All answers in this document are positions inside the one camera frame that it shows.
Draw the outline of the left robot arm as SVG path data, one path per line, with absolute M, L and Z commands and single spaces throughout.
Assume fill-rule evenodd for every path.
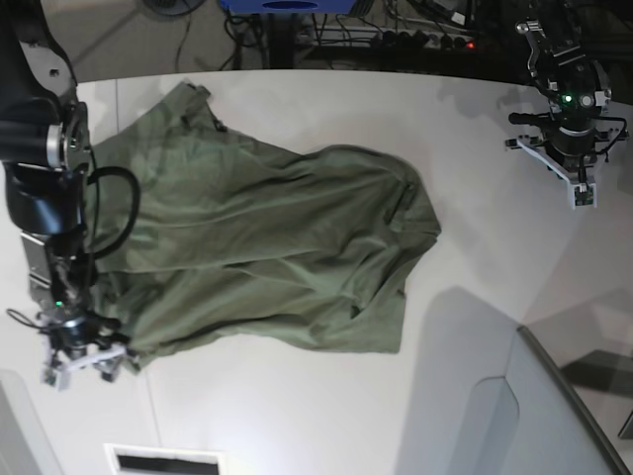
M 511 124 L 539 134 L 509 139 L 505 147 L 526 152 L 562 180 L 572 208 L 595 207 L 595 174 L 628 139 L 627 120 L 608 115 L 608 76 L 585 52 L 580 21 L 567 1 L 529 1 L 514 31 L 529 46 L 529 84 L 547 99 L 548 111 L 510 114 Z

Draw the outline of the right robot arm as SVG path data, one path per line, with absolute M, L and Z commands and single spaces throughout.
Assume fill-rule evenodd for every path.
M 39 1 L 1 4 L 1 164 L 8 214 L 21 232 L 34 319 L 8 315 L 45 337 L 43 380 L 57 390 L 73 372 L 93 367 L 117 379 L 134 359 L 122 323 L 94 310 L 97 260 L 128 239 L 139 212 L 140 187 L 128 170 L 100 168 L 88 129 L 88 111 L 64 49 L 48 27 Z M 118 177 L 131 189 L 131 210 L 119 236 L 95 246 L 100 212 L 85 214 L 85 191 Z

